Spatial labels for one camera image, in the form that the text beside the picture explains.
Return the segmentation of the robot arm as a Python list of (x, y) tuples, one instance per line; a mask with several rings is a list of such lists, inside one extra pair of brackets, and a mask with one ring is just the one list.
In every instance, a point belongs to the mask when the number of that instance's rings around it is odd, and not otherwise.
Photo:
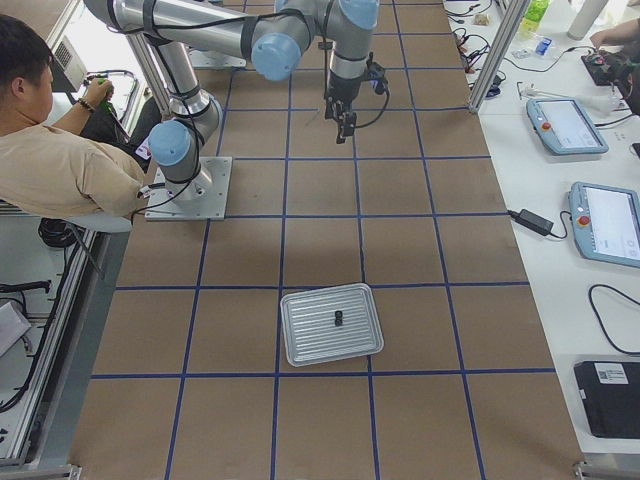
[(271, 14), (248, 15), (210, 1), (88, 1), (86, 7), (111, 31), (138, 36), (135, 52), (147, 78), (164, 87), (171, 116), (190, 123), (206, 143), (222, 110), (198, 83), (199, 68), (225, 59), (251, 64), (269, 81), (287, 79), (315, 39), (330, 42), (325, 58), (325, 118), (337, 126), (342, 144), (358, 128), (352, 103), (375, 68), (370, 53), (377, 26), (376, 1), (277, 1)]

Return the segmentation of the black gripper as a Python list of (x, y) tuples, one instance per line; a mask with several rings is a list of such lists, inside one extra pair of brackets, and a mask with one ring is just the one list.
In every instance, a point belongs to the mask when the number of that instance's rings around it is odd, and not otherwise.
[(360, 85), (366, 80), (366, 74), (362, 72), (354, 78), (343, 78), (330, 70), (326, 79), (324, 118), (335, 121), (336, 143), (344, 144), (354, 135), (357, 126), (357, 113), (352, 104), (359, 94)]

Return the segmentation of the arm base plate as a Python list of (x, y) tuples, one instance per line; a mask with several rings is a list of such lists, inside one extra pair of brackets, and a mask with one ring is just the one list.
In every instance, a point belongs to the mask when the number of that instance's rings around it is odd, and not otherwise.
[(200, 173), (183, 190), (184, 184), (168, 182), (160, 167), (154, 183), (163, 183), (148, 197), (143, 211), (148, 221), (223, 220), (226, 214), (233, 159), (201, 157)]
[(216, 51), (202, 51), (190, 47), (188, 55), (193, 68), (196, 70), (243, 69), (247, 65), (247, 62), (242, 58)]

